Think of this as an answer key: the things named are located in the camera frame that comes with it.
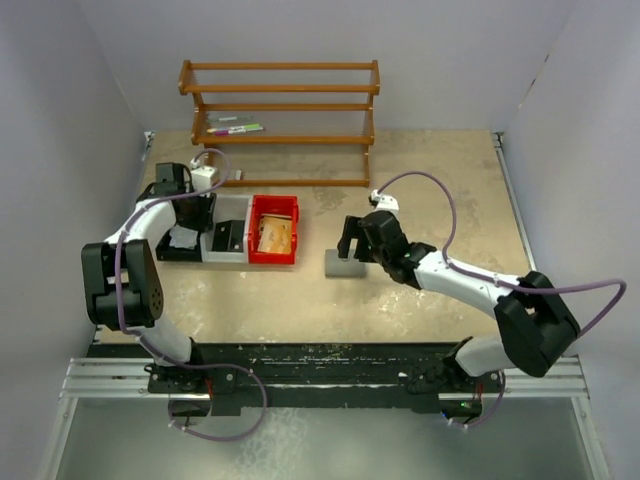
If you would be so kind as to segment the grey card holder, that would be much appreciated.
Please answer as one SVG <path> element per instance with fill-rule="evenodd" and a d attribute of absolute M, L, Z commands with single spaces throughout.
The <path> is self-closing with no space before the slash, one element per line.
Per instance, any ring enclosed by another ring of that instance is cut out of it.
<path fill-rule="evenodd" d="M 327 279 L 361 279 L 367 274 L 366 264 L 354 257 L 350 250 L 345 259 L 338 256 L 337 249 L 327 249 L 324 256 L 324 276 Z"/>

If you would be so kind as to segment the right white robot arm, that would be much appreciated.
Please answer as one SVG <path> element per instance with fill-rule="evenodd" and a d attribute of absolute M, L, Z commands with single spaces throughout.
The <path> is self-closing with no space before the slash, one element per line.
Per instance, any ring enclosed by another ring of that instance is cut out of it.
<path fill-rule="evenodd" d="M 445 357 L 445 380 L 456 391 L 467 391 L 480 376 L 503 369 L 541 378 L 581 332 L 545 275 L 509 276 L 472 266 L 465 267 L 466 275 L 436 247 L 409 241 L 389 211 L 346 217 L 339 258 L 350 256 L 352 242 L 355 260 L 380 265 L 393 281 L 445 295 L 496 321 L 497 335 L 464 339 Z"/>

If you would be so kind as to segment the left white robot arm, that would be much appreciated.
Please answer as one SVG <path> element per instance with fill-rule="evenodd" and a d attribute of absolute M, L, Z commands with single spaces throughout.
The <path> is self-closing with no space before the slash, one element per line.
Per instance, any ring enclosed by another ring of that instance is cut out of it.
<path fill-rule="evenodd" d="M 172 368 L 171 381 L 184 392 L 202 387 L 202 354 L 164 311 L 156 248 L 174 228 L 188 246 L 212 226 L 215 195 L 196 190 L 193 172 L 162 163 L 155 181 L 139 195 L 131 215 L 107 239 L 81 250 L 86 310 L 96 326 L 133 338 L 155 365 Z"/>

